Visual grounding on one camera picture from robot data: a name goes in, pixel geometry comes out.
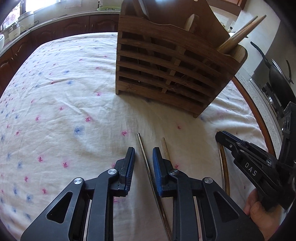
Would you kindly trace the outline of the right hand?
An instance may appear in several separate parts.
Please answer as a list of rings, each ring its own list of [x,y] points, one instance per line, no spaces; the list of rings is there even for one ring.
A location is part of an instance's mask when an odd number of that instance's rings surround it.
[[[281,206],[266,211],[259,201],[257,189],[250,192],[243,210],[262,232],[264,240],[269,240],[280,226]]]

